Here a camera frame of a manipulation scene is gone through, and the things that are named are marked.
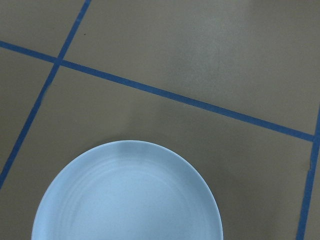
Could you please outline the blue plate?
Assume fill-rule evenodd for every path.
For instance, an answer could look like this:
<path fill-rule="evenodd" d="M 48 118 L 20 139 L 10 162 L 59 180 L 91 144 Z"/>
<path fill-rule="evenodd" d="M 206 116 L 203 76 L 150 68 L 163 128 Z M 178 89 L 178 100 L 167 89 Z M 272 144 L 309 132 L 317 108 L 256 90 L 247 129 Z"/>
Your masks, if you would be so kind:
<path fill-rule="evenodd" d="M 49 185 L 33 240 L 221 240 L 221 215 L 198 171 L 146 141 L 94 147 Z"/>

